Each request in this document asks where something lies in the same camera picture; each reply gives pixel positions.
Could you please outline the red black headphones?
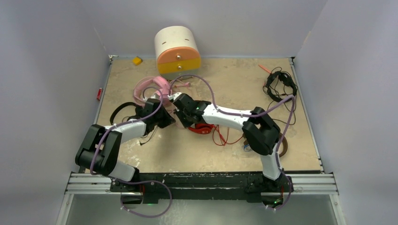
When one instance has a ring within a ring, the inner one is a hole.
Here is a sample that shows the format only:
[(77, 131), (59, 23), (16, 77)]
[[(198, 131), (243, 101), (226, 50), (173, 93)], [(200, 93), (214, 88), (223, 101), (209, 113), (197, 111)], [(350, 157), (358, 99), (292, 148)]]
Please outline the red black headphones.
[(212, 132), (215, 128), (213, 124), (197, 123), (194, 127), (188, 127), (188, 129), (196, 134), (207, 135)]

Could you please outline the brown leather silver headphones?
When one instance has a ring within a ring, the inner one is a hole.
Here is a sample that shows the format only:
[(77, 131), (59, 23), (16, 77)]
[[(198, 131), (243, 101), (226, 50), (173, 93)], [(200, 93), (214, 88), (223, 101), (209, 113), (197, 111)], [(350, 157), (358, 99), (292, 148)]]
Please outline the brown leather silver headphones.
[(260, 144), (258, 141), (250, 142), (246, 136), (243, 134), (244, 138), (244, 146), (249, 144), (253, 151), (258, 153), (259, 155), (271, 155), (273, 147), (276, 147), (280, 139), (282, 140), (283, 150), (278, 152), (279, 157), (282, 157), (288, 150), (288, 142), (286, 137), (282, 137), (282, 133), (280, 132), (278, 136), (276, 136), (276, 132), (271, 132), (270, 134), (262, 135), (261, 137), (265, 138), (264, 144)]

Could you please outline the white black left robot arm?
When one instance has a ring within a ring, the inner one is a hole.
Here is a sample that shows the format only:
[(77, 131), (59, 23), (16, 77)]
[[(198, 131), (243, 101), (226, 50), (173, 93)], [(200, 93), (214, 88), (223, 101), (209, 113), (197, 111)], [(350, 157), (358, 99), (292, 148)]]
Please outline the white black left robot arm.
[(175, 123), (160, 100), (150, 98), (144, 106), (133, 106), (135, 115), (125, 122), (105, 127), (91, 125), (75, 156), (76, 165), (93, 174), (122, 180), (122, 186), (129, 192), (139, 188), (139, 170), (118, 160), (121, 144)]

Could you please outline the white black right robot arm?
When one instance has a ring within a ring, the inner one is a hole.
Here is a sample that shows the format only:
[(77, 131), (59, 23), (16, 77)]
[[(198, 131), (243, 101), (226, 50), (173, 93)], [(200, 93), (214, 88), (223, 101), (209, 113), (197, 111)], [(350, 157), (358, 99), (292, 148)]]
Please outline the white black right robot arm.
[(175, 114), (186, 128), (196, 124), (211, 124), (241, 131), (252, 151), (260, 156), (265, 188), (274, 191), (281, 186), (282, 167), (277, 153), (281, 130), (264, 109), (220, 107), (209, 101), (194, 100), (181, 92), (170, 95), (168, 99), (176, 107)]

